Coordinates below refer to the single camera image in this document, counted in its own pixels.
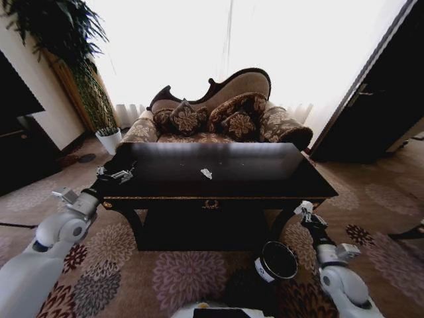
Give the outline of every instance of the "black coffee table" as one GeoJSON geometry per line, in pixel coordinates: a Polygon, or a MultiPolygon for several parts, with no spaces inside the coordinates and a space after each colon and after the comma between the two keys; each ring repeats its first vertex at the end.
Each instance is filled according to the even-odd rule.
{"type": "Polygon", "coordinates": [[[128,143],[105,168],[133,162],[129,181],[102,190],[103,206],[127,218],[139,250],[250,250],[278,239],[302,200],[337,195],[286,143],[128,143]],[[144,224],[136,209],[148,209],[144,224]],[[270,232],[263,209],[282,209],[270,232]]]}

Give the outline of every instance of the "sheer curtain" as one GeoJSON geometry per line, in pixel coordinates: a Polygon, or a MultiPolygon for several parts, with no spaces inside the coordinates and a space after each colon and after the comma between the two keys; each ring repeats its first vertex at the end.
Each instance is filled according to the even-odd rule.
{"type": "Polygon", "coordinates": [[[167,85],[177,97],[198,99],[210,77],[226,78],[230,0],[88,4],[104,20],[109,43],[99,43],[96,64],[122,122],[125,110],[131,121],[167,85]]]}
{"type": "Polygon", "coordinates": [[[96,63],[121,110],[133,103],[136,116],[134,109],[139,112],[166,85],[177,97],[197,99],[208,78],[222,81],[256,66],[270,74],[270,99],[305,121],[315,136],[404,3],[89,1],[110,40],[96,63]]]}

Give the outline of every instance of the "sofa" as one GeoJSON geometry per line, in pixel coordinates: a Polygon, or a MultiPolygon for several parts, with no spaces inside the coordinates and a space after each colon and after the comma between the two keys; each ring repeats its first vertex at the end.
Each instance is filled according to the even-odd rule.
{"type": "Polygon", "coordinates": [[[304,150],[312,130],[269,101],[271,80],[259,68],[240,70],[222,83],[209,79],[195,101],[158,92],[120,145],[130,142],[290,142],[304,150]]]}

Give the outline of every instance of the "black cable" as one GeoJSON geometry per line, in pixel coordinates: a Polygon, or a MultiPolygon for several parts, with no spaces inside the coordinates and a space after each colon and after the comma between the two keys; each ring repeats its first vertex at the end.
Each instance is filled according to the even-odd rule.
{"type": "Polygon", "coordinates": [[[2,227],[24,227],[26,229],[35,229],[38,225],[24,225],[24,224],[14,224],[14,223],[0,223],[2,227]]]}

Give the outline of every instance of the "potted plant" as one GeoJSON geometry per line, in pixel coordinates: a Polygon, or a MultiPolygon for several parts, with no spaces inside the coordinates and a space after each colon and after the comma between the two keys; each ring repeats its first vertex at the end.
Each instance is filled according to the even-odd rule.
{"type": "Polygon", "coordinates": [[[38,60],[47,50],[69,67],[95,135],[114,154],[121,140],[111,102],[95,77],[93,55],[101,53],[94,38],[107,41],[99,16],[82,0],[3,0],[6,15],[25,45],[27,33],[35,39],[38,60]]]}

